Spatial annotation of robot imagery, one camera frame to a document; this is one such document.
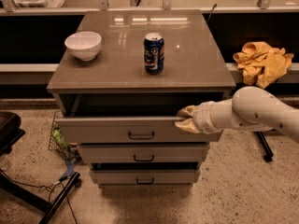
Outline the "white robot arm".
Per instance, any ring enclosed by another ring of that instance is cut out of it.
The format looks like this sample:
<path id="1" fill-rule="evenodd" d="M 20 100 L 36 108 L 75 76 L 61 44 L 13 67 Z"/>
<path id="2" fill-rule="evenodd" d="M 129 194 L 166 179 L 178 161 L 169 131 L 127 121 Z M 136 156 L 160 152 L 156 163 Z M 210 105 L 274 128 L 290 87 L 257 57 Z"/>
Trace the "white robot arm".
<path id="1" fill-rule="evenodd" d="M 175 125 L 189 133 L 275 129 L 299 142 L 299 110 L 257 87 L 242 88 L 228 100 L 189 105 L 178 115 L 182 120 Z"/>

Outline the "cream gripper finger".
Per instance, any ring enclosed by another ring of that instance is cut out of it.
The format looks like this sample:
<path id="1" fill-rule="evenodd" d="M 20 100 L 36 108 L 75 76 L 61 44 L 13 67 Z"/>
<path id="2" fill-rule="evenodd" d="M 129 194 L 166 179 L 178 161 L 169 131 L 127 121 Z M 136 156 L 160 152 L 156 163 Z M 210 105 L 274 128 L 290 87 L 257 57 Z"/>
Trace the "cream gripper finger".
<path id="1" fill-rule="evenodd" d="M 200 133 L 201 130 L 196 126 L 192 119 L 185 119 L 183 121 L 176 121 L 175 125 L 184 132 Z"/>
<path id="2" fill-rule="evenodd" d="M 177 115 L 180 117 L 192 117 L 194 114 L 196 106 L 195 105 L 188 105 L 186 107 L 181 108 Z"/>

